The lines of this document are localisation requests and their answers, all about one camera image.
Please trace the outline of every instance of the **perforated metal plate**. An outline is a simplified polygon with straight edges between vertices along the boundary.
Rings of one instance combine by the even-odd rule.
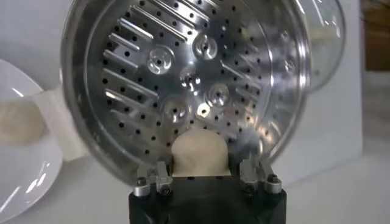
[[[290,1],[78,1],[63,41],[66,101],[91,151],[122,180],[170,162],[178,135],[204,128],[231,163],[272,158],[310,71]]]

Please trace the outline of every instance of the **white plate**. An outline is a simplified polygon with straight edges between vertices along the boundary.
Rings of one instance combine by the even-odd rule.
[[[0,102],[41,91],[27,75],[0,60]],[[24,147],[0,144],[0,223],[20,215],[44,196],[61,165],[61,150],[48,131],[40,141]]]

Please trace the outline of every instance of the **metal rib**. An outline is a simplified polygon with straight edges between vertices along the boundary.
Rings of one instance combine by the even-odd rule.
[[[130,41],[126,40],[125,38],[119,36],[118,34],[116,33],[111,33],[109,36],[109,39],[114,41],[114,42],[117,42],[118,44],[121,44],[133,51],[139,51],[140,50],[140,47],[131,43]]]
[[[128,98],[127,96],[124,96],[120,93],[117,93],[116,91],[114,91],[112,89],[106,88],[105,95],[109,98],[120,101],[120,102],[132,107],[133,109],[141,110],[142,112],[144,112],[146,114],[152,114],[149,107],[147,107],[146,105],[139,103],[131,98]]]
[[[130,124],[133,126],[133,128],[139,128],[142,127],[143,132],[145,133],[151,133],[152,129],[148,126],[145,126],[143,122],[137,122],[135,119],[132,119],[128,115],[118,111],[118,110],[110,110],[111,113],[113,113],[119,120],[126,122],[127,124]]]
[[[140,27],[134,25],[133,23],[129,22],[128,20],[126,20],[126,19],[124,19],[124,18],[120,18],[120,19],[118,20],[118,23],[119,23],[122,27],[124,27],[124,28],[130,30],[131,32],[137,34],[138,36],[140,36],[140,37],[142,37],[142,38],[144,38],[144,39],[146,39],[146,40],[151,41],[151,40],[153,40],[153,38],[154,38],[153,35],[152,35],[151,33],[149,33],[149,32],[147,32],[147,31],[143,30],[142,28],[140,28]]]
[[[128,65],[128,66],[131,66],[131,67],[133,67],[133,68],[135,68],[135,69],[138,69],[138,65],[132,63],[131,61],[126,60],[125,58],[122,58],[122,57],[120,57],[120,56],[114,54],[114,53],[113,53],[112,51],[110,51],[110,50],[107,50],[107,49],[106,49],[106,50],[104,51],[104,53],[103,53],[103,56],[106,57],[106,58],[108,58],[108,59],[110,59],[110,60],[113,60],[113,61],[115,61],[115,62],[117,62],[117,63],[121,63],[121,64],[123,64],[123,65]]]
[[[212,5],[214,8],[219,8],[219,5],[217,5],[215,2],[213,2],[212,0],[205,0],[205,2],[209,3],[210,5]]]
[[[162,8],[165,10],[168,14],[175,17],[176,19],[180,20],[182,23],[186,24],[192,29],[196,28],[196,23],[186,19],[184,16],[179,14],[176,10],[173,10],[169,5],[165,4],[164,2],[160,0],[151,0],[151,3],[155,4],[157,7]]]
[[[242,78],[242,79],[246,79],[248,80],[252,86],[255,86],[256,88],[258,89],[261,89],[261,85],[258,83],[258,81],[256,79],[254,79],[253,77],[249,76],[249,75],[246,75],[246,74],[243,74],[242,72],[239,72],[237,71],[236,69],[233,69],[232,67],[230,67],[229,65],[225,64],[223,61],[221,61],[221,65],[224,69],[228,70],[229,72],[231,72],[232,74]]]
[[[117,78],[117,79],[120,79],[120,81],[124,82],[126,84],[126,86],[134,89],[135,91],[138,91],[138,92],[144,94],[145,96],[158,98],[158,94],[155,91],[152,91],[152,90],[150,90],[150,89],[148,89],[148,88],[146,88],[146,87],[144,87],[136,82],[133,82],[130,79],[127,79],[124,76],[119,75],[118,73],[111,71],[107,68],[104,68],[103,71],[105,73]]]
[[[237,92],[237,94],[239,94],[239,95],[241,95],[241,96],[251,98],[253,101],[258,102],[258,100],[259,100],[259,96],[258,96],[258,95],[253,94],[253,93],[251,93],[251,92],[248,92],[248,91],[246,91],[246,90],[244,90],[244,89],[242,89],[242,88],[237,87],[237,88],[236,88],[236,92]]]
[[[150,19],[151,21],[157,23],[159,26],[164,28],[167,32],[171,33],[172,35],[176,36],[176,38],[182,40],[182,41],[187,41],[187,37],[184,36],[181,32],[177,31],[176,29],[173,29],[171,26],[167,25],[163,21],[157,19],[156,17],[152,16],[150,13],[147,11],[139,8],[138,6],[133,6],[131,10],[135,13],[139,13],[140,15],[143,15],[147,19]]]
[[[192,9],[199,17],[209,22],[210,18],[204,14],[201,10],[199,10],[192,2],[189,2],[187,0],[178,0],[179,2],[183,3],[183,5],[186,5],[188,8]]]

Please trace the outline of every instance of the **white dough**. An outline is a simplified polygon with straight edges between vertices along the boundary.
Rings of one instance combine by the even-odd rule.
[[[45,123],[33,102],[0,103],[0,144],[28,144],[41,138]]]
[[[190,130],[172,145],[174,177],[230,175],[226,142],[209,130]]]

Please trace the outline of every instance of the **metal bracket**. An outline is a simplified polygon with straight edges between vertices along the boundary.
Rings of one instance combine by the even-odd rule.
[[[144,197],[151,193],[151,184],[147,177],[147,168],[139,166],[137,170],[137,185],[134,188],[133,194],[137,197]]]
[[[250,159],[244,159],[239,164],[239,178],[248,192],[257,190],[260,181],[264,182],[268,193],[279,194],[282,191],[282,181],[274,174],[268,161],[260,161],[256,166]]]
[[[171,183],[173,178],[168,176],[165,162],[157,162],[156,190],[162,195],[168,195],[171,192]]]
[[[256,172],[256,168],[253,166],[250,159],[244,159],[239,164],[239,179],[245,184],[244,190],[257,190],[259,178]]]

